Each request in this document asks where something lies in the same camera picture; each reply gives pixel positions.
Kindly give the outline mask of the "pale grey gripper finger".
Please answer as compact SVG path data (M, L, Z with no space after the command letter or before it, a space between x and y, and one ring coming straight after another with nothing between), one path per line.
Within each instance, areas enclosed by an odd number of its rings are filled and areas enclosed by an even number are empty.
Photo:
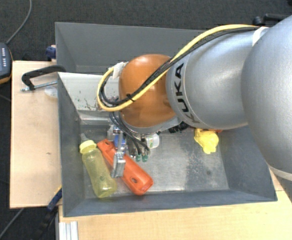
M122 177L124 174L126 160L123 154L117 156L117 177Z
M118 175L118 173L117 173L117 171L118 171L118 162L119 162L118 154L115 153L114 156L113 156L113 169L111 171L111 177L112 178L117 178L118 177L117 176Z

